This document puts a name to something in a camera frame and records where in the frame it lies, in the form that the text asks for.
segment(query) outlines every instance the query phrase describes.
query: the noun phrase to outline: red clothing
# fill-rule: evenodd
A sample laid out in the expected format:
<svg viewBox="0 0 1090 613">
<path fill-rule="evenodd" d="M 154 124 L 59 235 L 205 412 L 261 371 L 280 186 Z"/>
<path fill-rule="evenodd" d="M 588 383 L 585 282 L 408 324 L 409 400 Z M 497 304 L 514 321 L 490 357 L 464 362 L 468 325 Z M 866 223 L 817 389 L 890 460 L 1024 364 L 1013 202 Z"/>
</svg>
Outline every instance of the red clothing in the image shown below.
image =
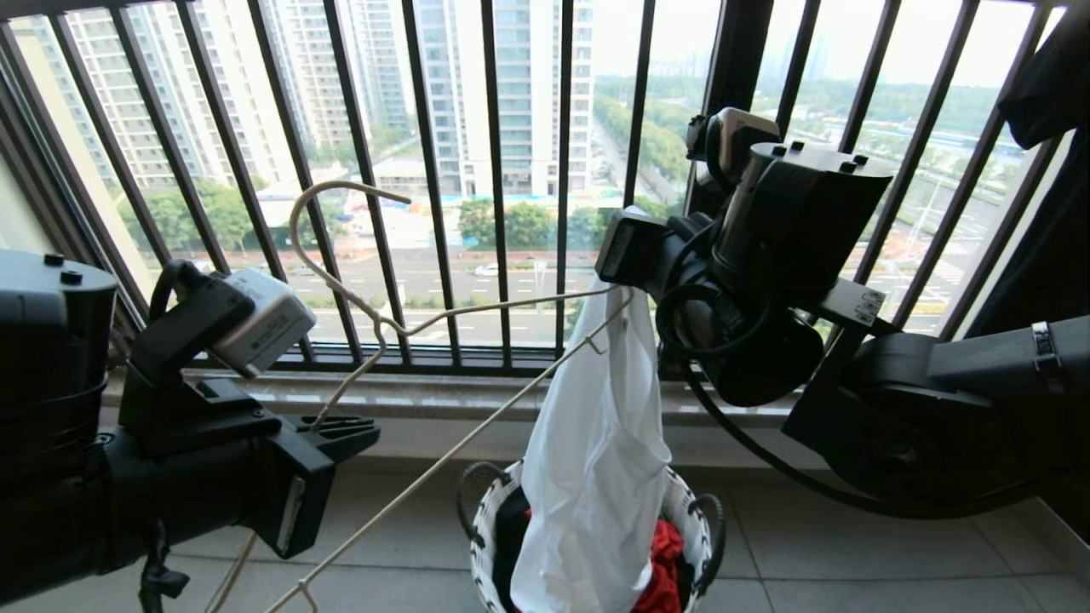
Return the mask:
<svg viewBox="0 0 1090 613">
<path fill-rule="evenodd" d="M 681 613 L 677 556 L 683 548 L 678 529 L 659 519 L 651 541 L 651 580 L 635 601 L 632 613 Z"/>
</svg>

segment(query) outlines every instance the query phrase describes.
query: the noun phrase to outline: white woven basket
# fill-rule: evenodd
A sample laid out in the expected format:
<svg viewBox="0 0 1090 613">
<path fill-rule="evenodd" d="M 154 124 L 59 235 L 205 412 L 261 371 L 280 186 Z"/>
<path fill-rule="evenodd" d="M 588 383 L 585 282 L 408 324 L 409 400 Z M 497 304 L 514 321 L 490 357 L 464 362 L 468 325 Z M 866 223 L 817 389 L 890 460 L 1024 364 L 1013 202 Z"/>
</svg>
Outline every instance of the white woven basket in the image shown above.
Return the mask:
<svg viewBox="0 0 1090 613">
<path fill-rule="evenodd" d="M 686 482 L 668 467 L 666 474 L 667 485 L 662 516 L 681 533 L 685 539 L 686 562 L 692 564 L 697 570 L 689 605 L 686 608 L 686 613 L 694 613 L 707 586 L 715 579 L 723 560 L 726 541 L 723 505 L 711 494 L 695 496 Z M 467 484 L 482 477 L 491 477 L 492 481 L 481 496 L 476 513 L 471 520 L 472 502 L 467 500 L 469 494 Z M 496 555 L 496 513 L 508 496 L 519 488 L 521 480 L 522 460 L 507 467 L 507 470 L 500 470 L 488 462 L 479 462 L 465 470 L 462 488 L 458 492 L 459 518 L 465 534 L 470 538 L 470 572 L 476 585 L 477 596 L 489 613 L 504 613 L 499 594 L 492 581 L 493 558 Z M 715 534 L 708 529 L 705 510 L 716 514 Z"/>
</svg>

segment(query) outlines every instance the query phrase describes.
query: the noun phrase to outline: white cloth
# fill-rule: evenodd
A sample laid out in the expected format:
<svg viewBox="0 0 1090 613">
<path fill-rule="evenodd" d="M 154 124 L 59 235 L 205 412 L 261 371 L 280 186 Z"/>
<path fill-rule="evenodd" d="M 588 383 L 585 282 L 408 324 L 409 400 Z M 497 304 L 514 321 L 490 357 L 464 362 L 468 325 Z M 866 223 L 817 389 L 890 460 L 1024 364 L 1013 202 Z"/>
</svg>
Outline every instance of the white cloth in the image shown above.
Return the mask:
<svg viewBox="0 0 1090 613">
<path fill-rule="evenodd" d="M 601 281 L 595 287 L 605 287 Z M 523 613 L 629 613 L 651 578 L 651 540 L 670 453 L 647 297 L 632 302 L 559 369 L 526 448 L 533 515 L 511 578 Z M 586 299 L 578 342 L 626 296 Z"/>
</svg>

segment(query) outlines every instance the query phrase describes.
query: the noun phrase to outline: wire hanger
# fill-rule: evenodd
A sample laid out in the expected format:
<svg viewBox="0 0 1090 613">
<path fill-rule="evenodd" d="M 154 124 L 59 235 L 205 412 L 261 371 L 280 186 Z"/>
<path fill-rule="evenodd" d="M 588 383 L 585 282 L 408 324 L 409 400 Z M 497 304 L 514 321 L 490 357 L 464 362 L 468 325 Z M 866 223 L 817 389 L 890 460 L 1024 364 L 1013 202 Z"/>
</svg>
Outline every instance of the wire hanger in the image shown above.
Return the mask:
<svg viewBox="0 0 1090 613">
<path fill-rule="evenodd" d="M 408 338 L 434 325 L 435 323 L 441 320 L 446 320 L 447 317 L 452 317 L 456 315 L 463 315 L 467 313 L 492 311 L 496 309 L 506 309 L 510 306 L 522 306 L 526 304 L 535 304 L 538 302 L 555 302 L 557 300 L 584 298 L 621 289 L 625 291 L 626 297 L 617 309 L 615 309 L 611 313 L 607 313 L 606 320 L 602 322 L 602 324 L 600 324 L 593 330 L 588 333 L 586 336 L 584 336 L 579 342 L 570 346 L 564 352 L 562 356 L 560 356 L 555 362 L 549 364 L 549 366 L 546 368 L 540 375 L 534 377 L 522 389 L 520 389 L 517 394 L 514 394 L 514 396 L 512 396 L 510 399 L 504 402 L 498 409 L 496 409 L 491 416 L 488 416 L 487 419 L 482 421 L 475 429 L 473 429 L 472 432 L 467 434 L 464 438 L 459 441 L 453 447 L 451 447 L 446 454 L 444 454 L 443 457 L 437 459 L 435 464 L 433 464 L 427 470 L 424 471 L 423 474 L 417 477 L 415 481 L 410 483 L 408 488 L 405 488 L 400 494 L 398 494 L 392 501 L 390 501 L 389 504 L 383 507 L 382 510 L 375 514 L 375 516 L 372 517 L 366 524 L 364 524 L 359 530 L 356 530 L 355 533 L 349 537 L 343 543 L 340 544 L 340 546 L 338 546 L 332 553 L 326 556 L 325 560 L 318 563 L 318 565 L 315 566 L 314 569 L 311 570 L 305 577 L 300 579 L 293 588 L 291 588 L 283 596 L 281 596 L 280 599 L 272 604 L 272 606 L 266 610 L 266 613 L 275 613 L 276 611 L 279 611 L 295 594 L 299 593 L 302 593 L 303 597 L 306 599 L 306 601 L 311 604 L 311 611 L 317 613 L 318 603 L 314 600 L 314 596 L 311 594 L 310 592 L 310 585 L 318 575 L 320 575 L 326 568 L 331 566 L 334 562 L 337 561 L 338 557 L 340 557 L 352 545 L 359 542 L 360 539 L 362 539 L 364 534 L 366 534 L 375 525 L 377 525 L 386 516 L 388 516 L 390 513 L 397 509 L 401 505 L 401 503 L 403 503 L 409 496 L 411 496 L 413 492 L 419 490 L 428 479 L 435 476 L 435 473 L 438 472 L 444 465 L 450 461 L 459 452 L 461 452 L 467 445 L 469 445 L 474 438 L 476 438 L 482 432 L 484 432 L 484 430 L 488 428 L 488 425 L 491 425 L 494 421 L 496 421 L 505 411 L 507 411 L 507 409 L 514 406 L 514 404 L 521 400 L 523 396 L 525 396 L 534 387 L 536 387 L 538 383 L 550 376 L 560 366 L 560 364 L 566 362 L 577 351 L 589 345 L 591 346 L 591 349 L 596 353 L 598 353 L 600 356 L 605 353 L 608 350 L 608 347 L 604 348 L 600 347 L 594 341 L 594 337 L 597 336 L 600 332 L 605 329 L 605 327 L 608 326 L 614 320 L 620 317 L 621 313 L 623 313 L 625 309 L 628 308 L 629 303 L 632 302 L 632 298 L 634 297 L 634 291 L 631 288 L 610 286 L 604 289 L 574 292 L 574 293 L 559 293 L 544 298 L 534 298 L 531 300 L 514 300 L 514 301 L 500 302 L 483 306 L 467 306 L 462 309 L 450 309 L 435 315 L 431 320 L 427 320 L 426 322 L 423 322 L 416 326 L 405 328 L 400 324 L 398 324 L 396 321 L 383 316 L 374 306 L 368 304 L 365 300 L 363 300 L 352 290 L 344 287 L 344 285 L 341 284 L 336 277 L 324 271 L 320 266 L 318 266 L 316 262 L 311 260 L 311 257 L 306 254 L 306 252 L 302 248 L 302 241 L 300 240 L 299 236 L 300 233 L 299 224 L 300 224 L 300 214 L 302 213 L 303 206 L 311 199 L 314 199 L 318 193 L 326 190 L 339 189 L 339 188 L 358 190 L 375 196 L 385 197 L 407 204 L 411 202 L 409 199 L 402 195 L 393 194 L 363 183 L 356 183 L 353 181 L 325 181 L 322 183 L 317 183 L 311 187 L 310 189 L 305 190 L 302 194 L 300 194 L 299 199 L 295 200 L 295 204 L 292 206 L 291 216 L 288 219 L 288 229 L 291 236 L 292 249 L 295 251 L 295 255 L 299 256 L 299 259 L 303 262 L 304 265 L 306 265 L 307 268 L 313 271 L 314 274 L 322 277 L 326 281 L 326 286 L 329 287 L 330 290 L 340 293 L 364 312 L 364 314 L 372 322 L 372 329 L 374 332 L 375 339 L 378 341 L 378 350 L 375 351 L 373 356 L 364 360 L 364 362 L 360 364 L 360 366 L 356 370 L 352 371 L 351 374 L 346 376 L 344 381 L 342 381 L 341 384 L 337 387 L 332 396 L 329 397 L 329 400 L 325 404 L 325 406 L 322 407 L 322 410 L 318 412 L 317 418 L 314 420 L 314 425 L 312 426 L 312 430 L 316 431 L 322 426 L 322 423 L 325 422 L 326 417 L 328 417 L 329 412 L 337 406 L 337 402 L 340 400 L 341 396 L 343 396 L 344 393 L 348 390 L 349 386 L 351 386 L 352 383 L 354 383 L 355 380 L 358 380 L 363 373 L 371 370 L 371 368 L 386 353 L 386 348 L 388 344 L 386 337 L 383 335 L 384 325 L 389 328 L 392 328 L 398 336 Z M 245 542 L 243 543 L 242 550 L 239 552 L 239 555 L 235 557 L 231 567 L 228 569 L 227 575 L 225 575 L 222 582 L 217 588 L 216 592 L 213 594 L 213 598 L 209 601 L 208 605 L 205 608 L 206 613 L 216 613 L 217 611 L 220 610 L 220 608 L 222 608 L 223 603 L 227 602 L 227 598 L 228 596 L 230 596 L 231 589 L 234 587 L 235 581 L 241 575 L 242 567 L 245 564 L 246 558 L 250 556 L 250 553 L 253 550 L 253 546 L 256 543 L 256 541 L 257 541 L 257 536 L 254 533 L 251 533 L 246 538 Z"/>
</svg>

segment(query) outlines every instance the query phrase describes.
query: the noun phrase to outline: car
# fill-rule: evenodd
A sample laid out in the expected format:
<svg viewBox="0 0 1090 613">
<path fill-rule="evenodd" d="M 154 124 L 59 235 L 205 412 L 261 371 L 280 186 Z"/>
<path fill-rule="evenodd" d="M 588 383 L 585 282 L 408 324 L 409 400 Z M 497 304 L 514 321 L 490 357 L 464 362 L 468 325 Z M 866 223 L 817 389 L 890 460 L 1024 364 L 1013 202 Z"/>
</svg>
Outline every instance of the car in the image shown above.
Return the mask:
<svg viewBox="0 0 1090 613">
<path fill-rule="evenodd" d="M 498 277 L 499 264 L 496 264 L 495 262 L 492 264 L 482 264 L 473 269 L 473 274 L 479 277 Z"/>
</svg>

